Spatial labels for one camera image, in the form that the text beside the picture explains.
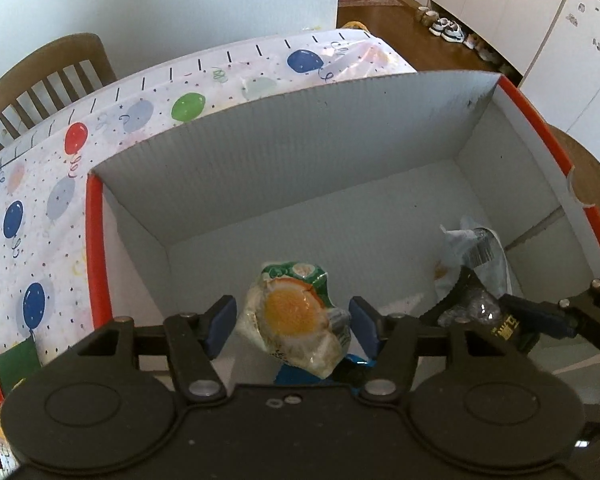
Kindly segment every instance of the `wooden chair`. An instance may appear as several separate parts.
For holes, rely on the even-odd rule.
[[[109,59],[107,59],[107,54],[104,51],[100,38],[96,34],[87,32],[72,34],[47,43],[32,54],[29,54],[0,78],[0,122],[13,139],[19,137],[20,134],[4,116],[4,111],[9,106],[14,108],[27,129],[33,128],[36,122],[39,122],[34,121],[22,107],[22,104],[18,102],[18,98],[23,94],[26,93],[29,96],[42,120],[64,108],[58,92],[56,92],[51,81],[49,81],[49,76],[55,73],[59,75],[62,86],[72,103],[76,102],[80,96],[64,72],[65,68],[69,66],[74,67],[85,93],[90,94],[94,91],[93,85],[80,65],[81,61],[87,60],[91,62],[103,86],[113,83],[116,80],[116,75],[111,68]],[[41,81],[55,107],[51,111],[47,110],[39,96],[33,90],[33,87]]]

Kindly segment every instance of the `brown floor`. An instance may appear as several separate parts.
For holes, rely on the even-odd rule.
[[[362,22],[382,38],[416,70],[487,70],[496,67],[481,60],[461,43],[437,38],[415,21],[411,7],[341,7],[339,27],[347,22]]]

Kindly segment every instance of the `blue balloon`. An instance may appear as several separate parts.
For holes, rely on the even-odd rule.
[[[23,212],[20,200],[16,200],[16,202],[7,208],[7,212],[4,214],[4,223],[2,224],[2,231],[5,238],[13,238],[18,233],[18,229],[22,224]]]
[[[24,322],[31,330],[35,329],[42,321],[45,313],[45,289],[38,282],[31,283],[24,293],[22,311]]]
[[[296,50],[286,58],[286,63],[301,74],[318,70],[324,65],[324,61],[320,56],[310,50]]]

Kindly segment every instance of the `box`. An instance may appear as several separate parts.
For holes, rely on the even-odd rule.
[[[223,294],[239,308],[262,264],[285,260],[327,270],[337,306],[421,294],[417,316],[436,303],[440,225],[457,229],[463,215],[500,235],[526,298],[558,301],[600,278],[600,213],[570,191],[571,171],[542,118],[494,73],[381,76],[241,104],[94,168],[94,325],[158,324]],[[539,361],[556,345],[541,344]],[[280,362],[234,333],[214,367],[231,387],[272,381]]]

